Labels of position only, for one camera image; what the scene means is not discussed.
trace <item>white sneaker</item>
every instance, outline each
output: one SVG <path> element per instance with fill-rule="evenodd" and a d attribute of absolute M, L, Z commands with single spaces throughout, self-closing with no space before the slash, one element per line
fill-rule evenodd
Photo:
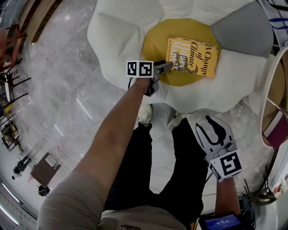
<path fill-rule="evenodd" d="M 183 120 L 184 118 L 188 119 L 190 115 L 191 114 L 176 112 L 174 118 L 172 118 L 172 120 L 167 125 L 169 132 L 172 133 L 172 130 L 179 126 L 181 120 Z"/>
<path fill-rule="evenodd" d="M 153 109 L 149 104 L 141 104 L 138 112 L 139 122 L 144 125 L 148 126 L 152 119 Z"/>

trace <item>handheld device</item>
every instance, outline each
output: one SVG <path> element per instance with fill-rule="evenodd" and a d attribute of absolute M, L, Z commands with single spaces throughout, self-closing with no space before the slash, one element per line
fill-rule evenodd
<path fill-rule="evenodd" d="M 242 219 L 234 212 L 200 217 L 199 224 L 202 230 L 245 230 Z"/>

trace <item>book cover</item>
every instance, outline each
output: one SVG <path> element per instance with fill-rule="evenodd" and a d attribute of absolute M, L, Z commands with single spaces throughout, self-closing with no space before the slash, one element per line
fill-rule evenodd
<path fill-rule="evenodd" d="M 215 77 L 219 47 L 193 39 L 169 36 L 166 62 L 172 70 Z"/>
<path fill-rule="evenodd" d="M 267 141 L 277 150 L 288 137 L 288 122 L 282 111 L 278 111 L 271 123 L 263 132 Z"/>

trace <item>forearm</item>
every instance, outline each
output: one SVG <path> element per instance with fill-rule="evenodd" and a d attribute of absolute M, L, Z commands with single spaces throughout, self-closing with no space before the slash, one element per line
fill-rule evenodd
<path fill-rule="evenodd" d="M 223 182 L 217 182 L 217 197 L 215 214 L 233 211 L 240 214 L 240 204 L 233 178 Z"/>
<path fill-rule="evenodd" d="M 117 146 L 113 149 L 121 157 L 131 138 L 144 93 L 137 85 L 132 85 L 104 119 L 93 144 L 111 142 Z"/>
<path fill-rule="evenodd" d="M 94 176 L 108 193 L 115 179 L 137 119 L 147 86 L 134 84 L 110 111 L 76 172 Z"/>

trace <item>sleeve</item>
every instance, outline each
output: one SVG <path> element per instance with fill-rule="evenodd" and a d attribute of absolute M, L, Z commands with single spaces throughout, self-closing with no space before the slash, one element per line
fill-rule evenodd
<path fill-rule="evenodd" d="M 72 172 L 42 204 L 38 229 L 98 229 L 106 195 L 94 177 Z"/>

